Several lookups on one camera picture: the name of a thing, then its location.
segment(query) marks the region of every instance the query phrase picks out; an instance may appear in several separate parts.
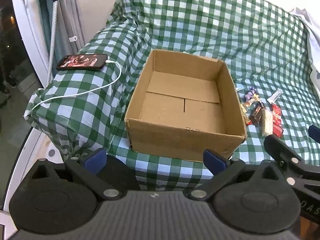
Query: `open cardboard box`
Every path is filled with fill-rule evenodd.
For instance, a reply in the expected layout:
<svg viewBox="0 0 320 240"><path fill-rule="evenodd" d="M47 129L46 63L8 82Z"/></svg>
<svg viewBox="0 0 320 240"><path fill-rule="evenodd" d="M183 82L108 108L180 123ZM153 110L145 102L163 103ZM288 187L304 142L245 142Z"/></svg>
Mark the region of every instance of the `open cardboard box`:
<svg viewBox="0 0 320 240"><path fill-rule="evenodd" d="M217 59L153 50L125 115L136 152L203 161L225 158L246 139L240 102L227 65Z"/></svg>

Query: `red candy wrapper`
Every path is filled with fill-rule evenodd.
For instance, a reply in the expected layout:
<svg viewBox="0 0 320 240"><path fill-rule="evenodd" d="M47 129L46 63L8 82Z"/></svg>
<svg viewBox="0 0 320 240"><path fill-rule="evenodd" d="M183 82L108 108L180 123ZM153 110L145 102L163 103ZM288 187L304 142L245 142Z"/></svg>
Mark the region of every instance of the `red candy wrapper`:
<svg viewBox="0 0 320 240"><path fill-rule="evenodd" d="M273 124L273 134L275 136L277 136L278 138L281 138L281 136L283 134L283 129L280 126Z"/></svg>
<svg viewBox="0 0 320 240"><path fill-rule="evenodd" d="M275 104L272 104L273 114L273 134L278 138L282 136L283 129L281 128L281 108Z"/></svg>

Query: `gingham cloth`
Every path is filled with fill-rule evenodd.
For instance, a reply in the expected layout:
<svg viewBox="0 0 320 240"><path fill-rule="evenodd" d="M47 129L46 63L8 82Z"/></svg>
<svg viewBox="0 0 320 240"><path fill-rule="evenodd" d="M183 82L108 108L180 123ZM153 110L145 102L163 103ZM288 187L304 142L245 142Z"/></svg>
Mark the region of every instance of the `gingham cloth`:
<svg viewBox="0 0 320 240"><path fill-rule="evenodd" d="M320 107L310 81L306 30L302 22L264 0L116 0L105 29L79 52L105 53L123 68L108 89L76 98L55 99L26 116L46 133L64 159L99 147L136 170L142 189L195 187L212 174L203 163L129 150L124 114L151 49L185 51L222 59L244 93L254 85L262 101L281 88L282 139L307 163L319 164L319 144L307 129L317 124ZM102 71L60 71L37 91L27 110L41 100L71 95L110 83L115 64ZM247 163L270 159L260 127L247 127L248 139L235 151Z"/></svg>

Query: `blue gripper pad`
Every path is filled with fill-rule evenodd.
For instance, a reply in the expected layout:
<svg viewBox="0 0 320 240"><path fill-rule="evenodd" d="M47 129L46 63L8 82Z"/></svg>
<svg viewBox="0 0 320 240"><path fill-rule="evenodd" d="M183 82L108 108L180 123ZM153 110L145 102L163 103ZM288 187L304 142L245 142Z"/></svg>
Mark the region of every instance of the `blue gripper pad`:
<svg viewBox="0 0 320 240"><path fill-rule="evenodd" d="M100 148L81 158L80 163L86 170L97 175L107 163L107 152L103 148Z"/></svg>
<svg viewBox="0 0 320 240"><path fill-rule="evenodd" d="M203 152L203 164L216 176L230 165L230 161L212 150L205 150Z"/></svg>
<svg viewBox="0 0 320 240"><path fill-rule="evenodd" d="M320 143L320 129L315 125L310 125L308 129L309 137Z"/></svg>

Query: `chocolate wrapper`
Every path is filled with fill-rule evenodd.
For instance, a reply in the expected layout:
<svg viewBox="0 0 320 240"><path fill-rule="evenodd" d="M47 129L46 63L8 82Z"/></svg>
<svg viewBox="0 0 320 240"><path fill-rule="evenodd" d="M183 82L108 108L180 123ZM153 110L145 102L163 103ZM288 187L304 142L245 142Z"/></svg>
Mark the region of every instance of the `chocolate wrapper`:
<svg viewBox="0 0 320 240"><path fill-rule="evenodd" d="M258 94L253 94L252 97L256 100L256 102L259 102L261 104L262 108L265 108L265 105L262 103L261 98Z"/></svg>
<svg viewBox="0 0 320 240"><path fill-rule="evenodd" d="M246 113L253 102L256 102L256 98L251 98L249 101L242 103L241 104L242 111Z"/></svg>
<svg viewBox="0 0 320 240"><path fill-rule="evenodd" d="M251 120L249 119L249 117L247 116L246 113L242 113L242 116L243 116L243 120L244 120L245 125L252 124Z"/></svg>
<svg viewBox="0 0 320 240"><path fill-rule="evenodd" d="M249 101L253 97L253 94L256 94L256 93L257 93L257 89L254 86L250 87L249 92L244 96L245 100Z"/></svg>
<svg viewBox="0 0 320 240"><path fill-rule="evenodd" d="M256 108L254 109L254 111L251 113L251 115L249 117L251 122L257 127L259 126L259 122L260 122L261 117L262 117L262 110L263 110L263 107L258 102L257 105L256 105Z"/></svg>

